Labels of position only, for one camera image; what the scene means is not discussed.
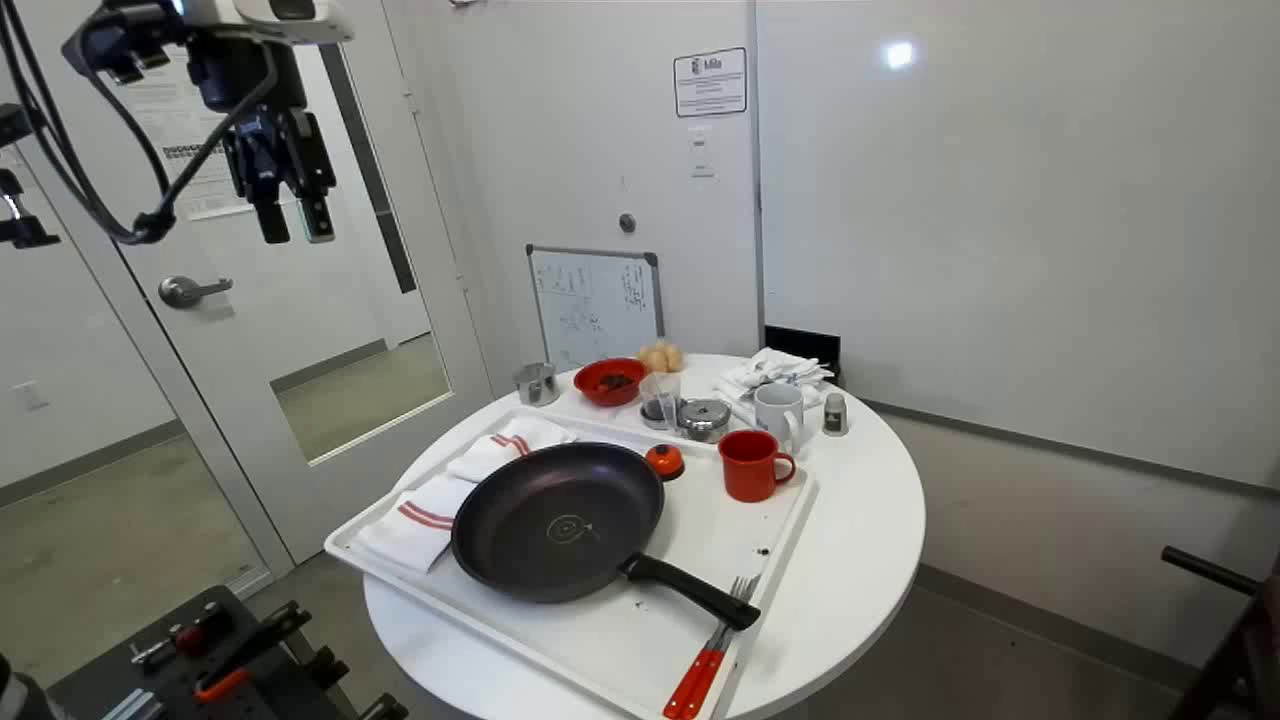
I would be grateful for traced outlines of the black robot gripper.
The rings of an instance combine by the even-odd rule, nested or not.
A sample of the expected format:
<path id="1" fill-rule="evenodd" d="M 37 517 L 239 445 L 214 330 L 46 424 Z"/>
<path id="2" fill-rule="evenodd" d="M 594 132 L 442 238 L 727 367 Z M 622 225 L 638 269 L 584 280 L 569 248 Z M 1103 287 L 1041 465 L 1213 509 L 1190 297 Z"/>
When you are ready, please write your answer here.
<path id="1" fill-rule="evenodd" d="M 287 242 L 280 189 L 304 205 L 313 238 L 331 238 L 337 172 L 283 42 L 198 36 L 190 75 L 214 110 L 230 110 L 225 156 L 232 189 L 256 206 L 268 242 Z"/>

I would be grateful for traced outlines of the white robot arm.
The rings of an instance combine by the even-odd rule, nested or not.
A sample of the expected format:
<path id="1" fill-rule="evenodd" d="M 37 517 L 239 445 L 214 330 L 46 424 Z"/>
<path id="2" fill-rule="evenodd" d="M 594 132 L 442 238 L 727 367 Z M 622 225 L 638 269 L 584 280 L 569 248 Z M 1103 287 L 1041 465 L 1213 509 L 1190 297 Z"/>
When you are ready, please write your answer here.
<path id="1" fill-rule="evenodd" d="M 155 242 L 178 228 L 178 200 L 214 151 L 230 156 L 232 189 L 253 205 L 268 242 L 287 238 L 280 189 L 302 200 L 310 232 L 327 238 L 337 172 L 310 110 L 296 46 L 349 36 L 354 23 L 337 0 L 101 0 L 63 41 L 63 59 L 85 81 L 138 82 L 178 42 L 190 51 L 190 81 L 203 107 L 221 110 L 190 169 L 178 180 L 159 177 L 155 206 L 132 221 L 124 242 Z"/>

